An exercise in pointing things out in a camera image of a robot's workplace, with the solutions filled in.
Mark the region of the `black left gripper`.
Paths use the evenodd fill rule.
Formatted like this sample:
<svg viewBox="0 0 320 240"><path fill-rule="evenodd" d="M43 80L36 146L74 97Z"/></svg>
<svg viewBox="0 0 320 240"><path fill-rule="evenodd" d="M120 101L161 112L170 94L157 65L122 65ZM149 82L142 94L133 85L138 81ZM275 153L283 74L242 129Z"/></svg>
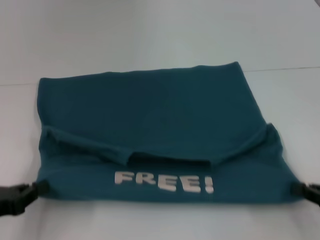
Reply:
<svg viewBox="0 0 320 240"><path fill-rule="evenodd" d="M19 216L26 207L38 199L38 195L46 195L50 185L46 180L33 182L32 185L21 184L0 187L0 216Z"/></svg>

